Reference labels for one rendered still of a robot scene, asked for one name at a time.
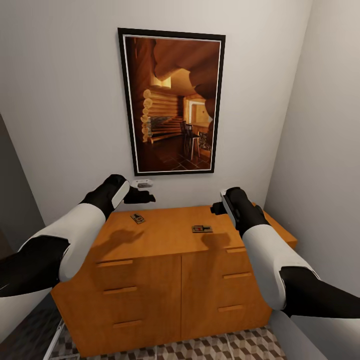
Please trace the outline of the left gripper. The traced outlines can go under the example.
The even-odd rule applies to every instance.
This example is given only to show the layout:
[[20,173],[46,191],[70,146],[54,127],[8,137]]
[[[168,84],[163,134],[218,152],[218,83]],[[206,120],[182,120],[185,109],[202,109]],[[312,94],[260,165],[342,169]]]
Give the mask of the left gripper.
[[139,203],[148,203],[148,202],[156,202],[156,199],[153,194],[149,194],[148,190],[138,190],[134,188],[135,195],[131,200],[125,200],[124,204],[139,204]]

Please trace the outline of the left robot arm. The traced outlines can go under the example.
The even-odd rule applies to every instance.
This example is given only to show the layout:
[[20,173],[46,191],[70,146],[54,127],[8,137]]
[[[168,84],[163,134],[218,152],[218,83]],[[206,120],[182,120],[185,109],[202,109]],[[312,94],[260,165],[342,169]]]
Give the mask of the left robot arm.
[[140,188],[153,181],[137,179],[130,186],[112,174],[97,189],[54,223],[27,240],[18,252],[0,260],[0,344],[60,282],[82,267],[102,227],[120,202],[156,202]]

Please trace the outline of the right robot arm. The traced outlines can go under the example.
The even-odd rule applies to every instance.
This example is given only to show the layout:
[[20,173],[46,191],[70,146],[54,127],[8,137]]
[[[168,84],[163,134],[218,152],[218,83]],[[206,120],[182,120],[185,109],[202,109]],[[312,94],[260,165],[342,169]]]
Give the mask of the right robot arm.
[[221,199],[211,213],[229,215],[271,309],[285,313],[327,360],[360,360],[360,297],[323,282],[241,187],[223,190]]

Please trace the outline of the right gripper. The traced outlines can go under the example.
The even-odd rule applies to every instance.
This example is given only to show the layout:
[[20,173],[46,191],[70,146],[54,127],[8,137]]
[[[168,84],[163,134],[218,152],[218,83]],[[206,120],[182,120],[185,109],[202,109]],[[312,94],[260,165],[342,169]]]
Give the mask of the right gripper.
[[211,213],[215,213],[216,215],[227,214],[227,210],[224,207],[223,202],[217,202],[210,207]]

